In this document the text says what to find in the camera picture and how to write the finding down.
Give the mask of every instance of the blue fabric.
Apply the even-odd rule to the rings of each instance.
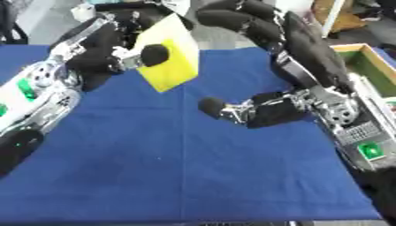
[[[1,80],[44,47],[0,48]],[[287,84],[260,49],[203,51],[200,76],[159,94],[112,78],[0,181],[0,222],[202,222],[378,218],[309,121],[247,130],[197,110]]]

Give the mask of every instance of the white wall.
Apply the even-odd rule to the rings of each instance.
[[[304,15],[310,10],[314,0],[263,0],[265,3],[273,4],[283,11],[294,11],[299,15]]]

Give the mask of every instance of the black glove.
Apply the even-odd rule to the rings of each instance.
[[[107,10],[119,10],[117,7],[112,9],[106,6],[105,8]],[[114,50],[113,47],[120,46],[131,49],[136,42],[137,36],[160,19],[158,15],[149,16],[143,12],[143,9],[144,7],[138,7],[136,11],[133,9],[111,11],[110,13],[115,15],[115,20],[118,22],[118,29],[111,23],[103,26],[81,43],[81,46],[86,51],[67,62],[67,68],[76,71],[82,77],[83,91],[92,91],[103,85],[112,75],[122,73],[116,66],[117,59],[111,55]],[[90,19],[62,35],[49,49],[79,34],[99,17]]]
[[[259,0],[223,0],[204,6],[196,13],[196,18],[205,26],[220,26],[244,34],[257,46],[268,50],[273,59],[281,50],[286,50],[324,87],[347,82],[342,59],[293,12],[282,16],[278,9]],[[276,64],[272,66],[279,77],[299,85]]]
[[[271,69],[281,79],[294,85],[296,90],[304,86],[276,61],[283,51],[305,67],[323,87],[335,86],[343,92],[348,88],[347,70],[340,56],[293,12],[283,15],[280,10],[258,0],[223,0],[202,7],[197,11],[196,18],[205,26],[220,26],[243,34],[257,46],[269,51]],[[254,101],[256,114],[247,121],[248,128],[292,122],[305,115],[294,107],[290,99],[262,105],[267,99]]]

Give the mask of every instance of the floor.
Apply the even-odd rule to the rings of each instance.
[[[35,11],[29,12],[27,18],[36,16],[37,23],[31,20],[22,21],[21,26],[28,28],[31,37],[31,44],[49,45],[67,30],[78,25],[72,18],[70,9],[79,4],[81,0],[53,0],[53,5],[45,12],[38,15]],[[197,9],[214,0],[193,0],[192,10],[188,17],[194,20],[194,9]],[[207,28],[200,25],[193,31],[194,38],[198,41],[201,49],[234,49],[253,46],[252,42],[224,29]],[[378,45],[381,42],[396,44],[396,22],[384,19],[371,23],[368,27],[348,33],[342,33],[337,40],[330,40],[330,43],[354,43],[367,42],[371,45]],[[355,222],[315,222],[319,226],[385,226],[381,221],[355,221]]]

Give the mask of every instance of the black cylindrical fingertip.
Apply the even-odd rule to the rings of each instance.
[[[161,45],[148,45],[141,52],[141,61],[147,66],[155,66],[169,59],[169,50]]]
[[[225,103],[217,98],[206,97],[198,103],[198,109],[210,117],[219,119],[221,110],[225,108]]]

